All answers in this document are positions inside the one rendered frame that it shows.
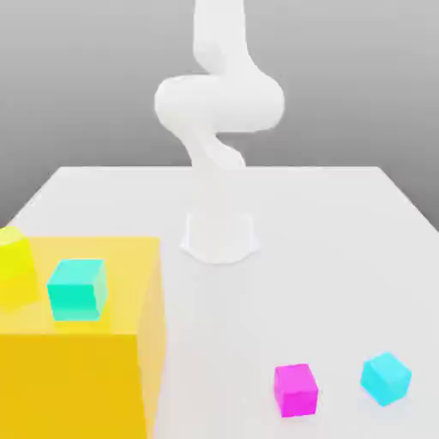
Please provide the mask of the small teal cube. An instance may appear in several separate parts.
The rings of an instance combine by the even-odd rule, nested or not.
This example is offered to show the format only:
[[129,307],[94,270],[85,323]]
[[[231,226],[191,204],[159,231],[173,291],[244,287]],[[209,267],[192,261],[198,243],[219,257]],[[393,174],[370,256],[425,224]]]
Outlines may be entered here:
[[56,322],[95,322],[108,296],[103,259],[63,259],[46,283]]

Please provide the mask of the small magenta cube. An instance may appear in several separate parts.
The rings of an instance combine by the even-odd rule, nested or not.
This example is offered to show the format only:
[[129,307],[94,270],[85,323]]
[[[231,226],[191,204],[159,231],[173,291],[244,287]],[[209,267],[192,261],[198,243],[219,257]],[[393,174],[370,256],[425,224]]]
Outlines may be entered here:
[[282,418],[316,413],[319,388],[308,364],[280,365],[274,369],[274,398]]

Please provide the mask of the small yellow cube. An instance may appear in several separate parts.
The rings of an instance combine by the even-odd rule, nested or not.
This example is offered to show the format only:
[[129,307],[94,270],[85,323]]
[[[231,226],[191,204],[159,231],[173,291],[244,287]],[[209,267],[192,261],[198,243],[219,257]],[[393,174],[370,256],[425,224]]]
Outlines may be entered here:
[[0,228],[0,309],[12,310],[38,299],[33,252],[15,226]]

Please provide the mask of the small cyan cube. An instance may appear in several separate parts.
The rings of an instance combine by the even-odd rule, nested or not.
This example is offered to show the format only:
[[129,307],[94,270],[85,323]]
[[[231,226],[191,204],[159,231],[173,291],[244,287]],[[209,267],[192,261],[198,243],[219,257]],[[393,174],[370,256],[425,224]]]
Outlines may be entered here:
[[384,352],[364,362],[360,384],[380,406],[388,406],[406,395],[411,379],[411,370]]

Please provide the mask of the large orange box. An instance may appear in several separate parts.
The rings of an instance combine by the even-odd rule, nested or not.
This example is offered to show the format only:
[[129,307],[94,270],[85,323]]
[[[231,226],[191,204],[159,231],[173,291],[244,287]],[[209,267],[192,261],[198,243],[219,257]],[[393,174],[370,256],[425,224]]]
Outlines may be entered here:
[[[151,237],[33,237],[34,302],[0,298],[0,439],[153,439],[165,362],[160,244]],[[65,258],[104,261],[96,322],[57,322],[46,284]]]

